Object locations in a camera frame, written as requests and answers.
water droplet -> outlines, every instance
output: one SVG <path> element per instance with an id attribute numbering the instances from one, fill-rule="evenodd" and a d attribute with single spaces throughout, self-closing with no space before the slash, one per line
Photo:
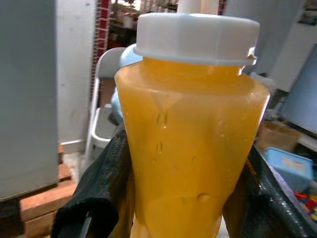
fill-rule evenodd
<path id="1" fill-rule="evenodd" d="M 168 113 L 167 112 L 160 113 L 157 118 L 157 125 L 162 129 L 166 129 L 167 120 L 168 120 Z"/>
<path id="2" fill-rule="evenodd" d="M 229 187 L 232 187 L 232 186 L 233 186 L 232 179 L 229 179 Z"/>
<path id="3" fill-rule="evenodd" d="M 197 201 L 199 202 L 207 202 L 210 199 L 210 195 L 208 193 L 201 193 L 197 196 Z"/>
<path id="4" fill-rule="evenodd" d="M 158 142 L 158 144 L 157 144 L 157 153 L 158 153 L 158 154 L 161 154 L 161 153 L 162 153 L 162 150 L 163 150 L 163 144 L 162 144 L 162 142 L 160 141 L 160 142 Z"/>

light blue object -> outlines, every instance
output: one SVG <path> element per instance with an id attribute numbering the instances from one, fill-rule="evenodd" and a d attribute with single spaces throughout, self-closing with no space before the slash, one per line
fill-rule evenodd
<path id="1" fill-rule="evenodd" d="M 287 96 L 282 117 L 317 134 L 317 45 Z"/>
<path id="2" fill-rule="evenodd" d="M 135 46 L 136 46 L 136 44 L 130 45 L 122 53 L 121 58 L 120 58 L 120 68 L 125 67 L 129 64 L 139 62 L 143 59 L 142 56 L 139 56 L 139 55 L 136 55 L 135 53 L 133 53 L 133 48 Z M 123 115 L 122 115 L 122 111 L 121 111 L 117 87 L 114 89 L 114 94 L 111 98 L 111 105 L 112 105 L 112 114 L 113 114 L 115 120 L 118 123 L 122 123 L 123 122 Z"/>
<path id="3" fill-rule="evenodd" d="M 264 158 L 293 191 L 303 191 L 313 180 L 313 162 L 310 159 L 273 147 L 264 150 Z"/>

plastic bottle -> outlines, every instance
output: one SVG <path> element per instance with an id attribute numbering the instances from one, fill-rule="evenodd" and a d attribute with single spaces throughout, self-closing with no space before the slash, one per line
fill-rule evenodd
<path id="1" fill-rule="evenodd" d="M 187 13 L 142 15 L 134 51 L 143 61 L 116 75 L 135 177 L 133 238 L 216 237 L 269 98 L 242 73 L 255 63 L 259 24 L 191 14 L 193 2 L 180 2 Z"/>

white chair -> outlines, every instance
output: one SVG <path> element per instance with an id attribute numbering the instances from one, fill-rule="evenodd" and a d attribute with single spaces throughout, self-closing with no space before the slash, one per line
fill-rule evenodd
<path id="1" fill-rule="evenodd" d="M 97 109 L 97 103 L 100 80 L 114 78 L 116 72 L 120 69 L 120 57 L 124 50 L 124 47 L 110 49 L 106 51 L 97 62 L 85 151 L 85 167 L 88 166 L 91 161 L 94 145 L 99 147 L 100 151 L 105 148 L 116 128 L 116 126 L 108 120 L 111 114 L 111 106 Z"/>

white wall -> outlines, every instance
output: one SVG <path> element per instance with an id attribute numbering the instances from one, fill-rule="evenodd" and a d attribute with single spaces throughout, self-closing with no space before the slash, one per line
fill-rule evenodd
<path id="1" fill-rule="evenodd" d="M 96 0 L 57 0 L 58 140 L 85 140 Z"/>
<path id="2" fill-rule="evenodd" d="M 244 17 L 260 23 L 254 70 L 270 72 L 289 33 L 301 0 L 228 0 L 225 15 Z"/>
<path id="3" fill-rule="evenodd" d="M 297 20 L 298 18 L 294 22 L 270 74 L 278 87 L 286 92 L 291 89 L 314 44 L 317 44 L 317 26 L 299 24 Z"/>

